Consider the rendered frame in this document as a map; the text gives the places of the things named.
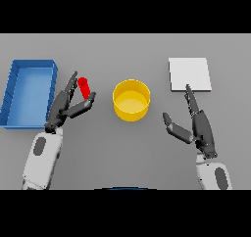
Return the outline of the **red beaker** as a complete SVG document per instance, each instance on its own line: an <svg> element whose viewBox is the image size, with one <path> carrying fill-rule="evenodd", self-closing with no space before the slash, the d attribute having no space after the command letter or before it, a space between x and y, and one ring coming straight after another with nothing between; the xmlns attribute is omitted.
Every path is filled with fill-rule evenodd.
<svg viewBox="0 0 251 237"><path fill-rule="evenodd" d="M86 100L90 94L90 88L88 85L88 79L85 77L80 77L77 80L78 87L80 89L80 92L82 94L82 97L84 100Z"/></svg>

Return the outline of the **pale square measuring scale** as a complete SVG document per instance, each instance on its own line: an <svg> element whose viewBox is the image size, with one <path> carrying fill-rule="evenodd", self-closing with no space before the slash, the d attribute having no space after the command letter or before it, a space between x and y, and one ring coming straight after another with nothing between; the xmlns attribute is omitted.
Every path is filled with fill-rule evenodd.
<svg viewBox="0 0 251 237"><path fill-rule="evenodd" d="M189 85L193 91L212 90L206 58L169 58L172 91L184 91Z"/></svg>

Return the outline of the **yellow bowl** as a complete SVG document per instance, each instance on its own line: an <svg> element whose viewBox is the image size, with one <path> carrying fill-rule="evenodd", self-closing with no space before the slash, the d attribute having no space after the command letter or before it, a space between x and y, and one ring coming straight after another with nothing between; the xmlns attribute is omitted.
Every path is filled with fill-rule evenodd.
<svg viewBox="0 0 251 237"><path fill-rule="evenodd" d="M112 100L116 115L129 122L143 119L151 102L148 86L136 79L126 79L115 87Z"/></svg>

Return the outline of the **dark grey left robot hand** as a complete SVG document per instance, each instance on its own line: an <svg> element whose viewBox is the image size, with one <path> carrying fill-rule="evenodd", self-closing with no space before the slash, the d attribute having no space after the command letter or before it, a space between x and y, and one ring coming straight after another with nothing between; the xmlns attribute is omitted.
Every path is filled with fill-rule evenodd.
<svg viewBox="0 0 251 237"><path fill-rule="evenodd" d="M45 123L46 133L55 134L56 129L61 127L67 118L74 119L92 108L92 104L96 96L95 92L91 92L85 100L72 107L70 106L77 88L76 76L77 71L75 71L69 79L66 88L61 90L54 99L49 112L48 120Z"/></svg>

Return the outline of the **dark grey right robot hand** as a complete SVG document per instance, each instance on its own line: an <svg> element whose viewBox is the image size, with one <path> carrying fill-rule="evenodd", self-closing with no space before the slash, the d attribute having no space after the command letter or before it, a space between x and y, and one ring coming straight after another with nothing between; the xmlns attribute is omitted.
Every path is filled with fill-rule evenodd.
<svg viewBox="0 0 251 237"><path fill-rule="evenodd" d="M206 159L213 159L218 156L215 146L212 127L203 110L200 110L190 85L185 86L185 95L188 110L192 120L192 131L172 121L167 113L163 113L163 120L168 133L178 140L191 144L205 156Z"/></svg>

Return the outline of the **blue tray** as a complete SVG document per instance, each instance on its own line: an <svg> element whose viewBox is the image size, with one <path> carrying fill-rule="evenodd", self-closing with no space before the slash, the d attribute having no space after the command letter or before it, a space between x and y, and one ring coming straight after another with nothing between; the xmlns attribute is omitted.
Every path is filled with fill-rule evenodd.
<svg viewBox="0 0 251 237"><path fill-rule="evenodd" d="M54 60L13 60L0 107L0 127L43 129L54 100Z"/></svg>

